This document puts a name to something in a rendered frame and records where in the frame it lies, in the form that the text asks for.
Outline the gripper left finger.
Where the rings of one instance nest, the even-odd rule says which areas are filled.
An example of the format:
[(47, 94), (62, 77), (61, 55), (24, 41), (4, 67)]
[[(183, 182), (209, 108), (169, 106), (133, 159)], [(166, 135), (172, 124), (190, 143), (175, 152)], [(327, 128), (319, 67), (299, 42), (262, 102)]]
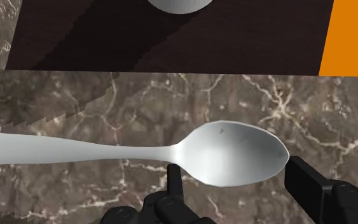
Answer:
[(140, 211), (130, 206), (112, 207), (100, 224), (216, 224), (209, 217), (199, 217), (184, 203), (181, 168), (167, 166), (167, 189), (144, 198)]

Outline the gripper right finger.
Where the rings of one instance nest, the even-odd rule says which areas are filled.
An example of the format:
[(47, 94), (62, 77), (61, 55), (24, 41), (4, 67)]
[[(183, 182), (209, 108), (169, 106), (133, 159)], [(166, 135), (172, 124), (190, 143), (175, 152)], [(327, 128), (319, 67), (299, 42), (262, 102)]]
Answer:
[(315, 224), (358, 224), (358, 187), (325, 178), (301, 157), (289, 158), (284, 186)]

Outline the white spoon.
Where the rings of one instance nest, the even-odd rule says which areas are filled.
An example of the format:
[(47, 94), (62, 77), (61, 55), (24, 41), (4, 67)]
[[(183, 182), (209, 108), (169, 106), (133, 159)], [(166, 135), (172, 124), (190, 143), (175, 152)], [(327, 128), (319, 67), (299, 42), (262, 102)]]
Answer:
[(105, 159), (177, 164), (205, 185), (244, 186), (277, 175), (289, 160), (265, 129), (234, 121), (205, 123), (170, 146), (112, 146), (47, 136), (0, 133), (0, 164), (53, 164)]

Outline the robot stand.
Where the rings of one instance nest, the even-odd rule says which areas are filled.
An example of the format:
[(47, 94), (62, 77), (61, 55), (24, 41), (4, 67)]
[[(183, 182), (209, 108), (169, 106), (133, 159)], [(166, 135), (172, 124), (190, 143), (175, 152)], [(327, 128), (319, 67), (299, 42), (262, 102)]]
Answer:
[(23, 0), (8, 70), (316, 75), (333, 0)]

